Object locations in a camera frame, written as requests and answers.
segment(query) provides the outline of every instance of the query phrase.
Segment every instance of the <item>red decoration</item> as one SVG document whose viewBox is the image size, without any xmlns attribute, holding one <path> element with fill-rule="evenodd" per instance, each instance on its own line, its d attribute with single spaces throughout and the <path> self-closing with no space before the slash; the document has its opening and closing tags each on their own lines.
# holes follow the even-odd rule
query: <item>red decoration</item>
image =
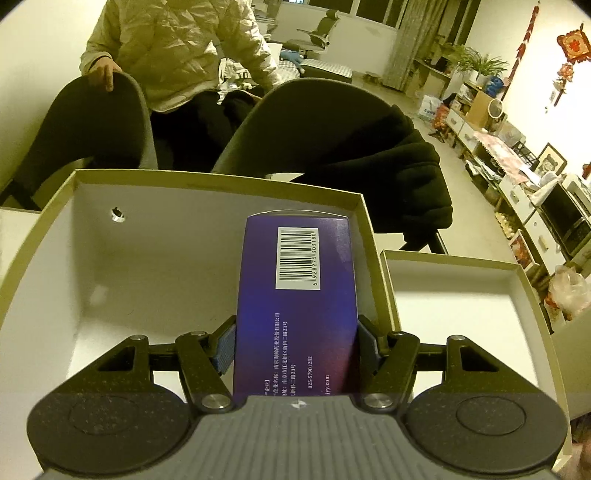
<svg viewBox="0 0 591 480">
<path fill-rule="evenodd" d="M 589 39 L 583 31 L 583 24 L 578 30 L 569 32 L 566 35 L 560 35 L 556 40 L 570 63 L 591 60 L 591 44 L 589 44 Z"/>
<path fill-rule="evenodd" d="M 583 24 L 578 30 L 568 32 L 566 35 L 559 35 L 556 40 L 558 45 L 562 47 L 568 62 L 562 65 L 558 71 L 558 80 L 554 81 L 554 87 L 558 90 L 558 98 L 554 106 L 558 105 L 562 95 L 566 93 L 566 82 L 573 81 L 573 65 L 577 62 L 591 60 L 591 44 L 583 31 Z"/>
<path fill-rule="evenodd" d="M 568 82 L 573 81 L 573 75 L 574 75 L 574 68 L 570 63 L 565 63 L 564 65 L 562 65 L 562 67 L 558 71 L 558 76 L 560 77 L 560 79 L 566 80 Z"/>
<path fill-rule="evenodd" d="M 515 77 L 515 73 L 517 72 L 517 67 L 520 64 L 521 59 L 523 58 L 523 55 L 525 55 L 525 49 L 527 48 L 527 44 L 530 42 L 531 33 L 534 31 L 535 19 L 538 17 L 539 13 L 540 13 L 540 2 L 538 1 L 538 4 L 534 7 L 534 11 L 531 14 L 530 24 L 527 27 L 527 31 L 525 32 L 525 37 L 523 38 L 523 42 L 521 43 L 521 45 L 517 49 L 517 58 L 515 59 L 515 64 L 513 65 L 513 69 L 511 70 L 511 74 L 509 75 L 509 79 L 505 82 L 507 85 L 507 88 L 505 89 L 505 93 L 503 93 L 503 97 L 501 100 L 503 100 L 505 98 L 505 95 L 507 94 L 507 91 L 509 90 L 509 87 L 511 86 L 511 82 L 513 81 L 513 78 Z"/>
</svg>

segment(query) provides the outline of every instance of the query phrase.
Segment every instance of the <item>white puffer jacket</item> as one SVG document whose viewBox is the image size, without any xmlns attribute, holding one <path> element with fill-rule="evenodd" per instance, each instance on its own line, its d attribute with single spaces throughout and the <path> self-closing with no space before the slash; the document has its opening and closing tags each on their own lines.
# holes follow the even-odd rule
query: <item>white puffer jacket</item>
<svg viewBox="0 0 591 480">
<path fill-rule="evenodd" d="M 281 83 L 277 65 L 246 0 L 107 0 L 80 71 L 111 57 L 165 112 L 217 86 L 218 38 L 265 90 Z"/>
</svg>

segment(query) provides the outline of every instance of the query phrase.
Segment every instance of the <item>potted plant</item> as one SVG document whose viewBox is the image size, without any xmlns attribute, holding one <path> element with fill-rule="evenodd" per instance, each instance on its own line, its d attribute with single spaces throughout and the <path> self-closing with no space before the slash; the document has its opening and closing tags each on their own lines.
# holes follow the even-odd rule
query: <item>potted plant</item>
<svg viewBox="0 0 591 480">
<path fill-rule="evenodd" d="M 488 55 L 482 56 L 477 51 L 475 51 L 471 62 L 472 69 L 475 70 L 477 74 L 475 75 L 473 73 L 470 76 L 470 81 L 481 87 L 484 87 L 486 82 L 488 82 L 492 76 L 499 76 L 509 66 L 509 64 L 501 60 L 500 57 L 490 59 Z"/>
<path fill-rule="evenodd" d="M 448 59 L 452 70 L 462 73 L 472 70 L 472 63 L 478 53 L 476 50 L 465 45 L 452 45 L 450 43 L 445 44 L 444 49 L 444 56 Z"/>
</svg>

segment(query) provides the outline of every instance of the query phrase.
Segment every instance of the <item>window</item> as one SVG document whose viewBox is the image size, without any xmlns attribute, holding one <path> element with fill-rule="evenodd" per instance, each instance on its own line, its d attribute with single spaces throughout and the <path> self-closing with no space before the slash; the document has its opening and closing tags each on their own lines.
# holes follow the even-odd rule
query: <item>window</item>
<svg viewBox="0 0 591 480">
<path fill-rule="evenodd" d="M 292 4 L 333 9 L 373 22 L 399 28 L 410 0 L 360 0 L 357 11 L 351 11 L 353 0 L 283 0 Z"/>
<path fill-rule="evenodd" d="M 351 12 L 353 0 L 310 0 L 310 5 L 313 7 L 326 8 L 328 10 L 338 10 L 339 12 L 348 14 Z"/>
<path fill-rule="evenodd" d="M 388 18 L 384 23 L 390 27 L 398 28 L 402 22 L 407 6 L 408 0 L 392 0 Z"/>
<path fill-rule="evenodd" d="M 389 0 L 361 0 L 357 16 L 383 23 Z"/>
<path fill-rule="evenodd" d="M 357 16 L 398 28 L 408 0 L 361 0 Z"/>
</svg>

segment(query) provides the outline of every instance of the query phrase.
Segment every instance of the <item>barcode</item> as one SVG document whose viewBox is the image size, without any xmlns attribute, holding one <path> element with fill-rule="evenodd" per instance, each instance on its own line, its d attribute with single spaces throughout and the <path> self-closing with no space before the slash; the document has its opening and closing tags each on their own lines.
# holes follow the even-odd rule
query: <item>barcode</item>
<svg viewBox="0 0 591 480">
<path fill-rule="evenodd" d="M 320 290 L 317 228 L 282 227 L 277 232 L 277 290 Z"/>
</svg>

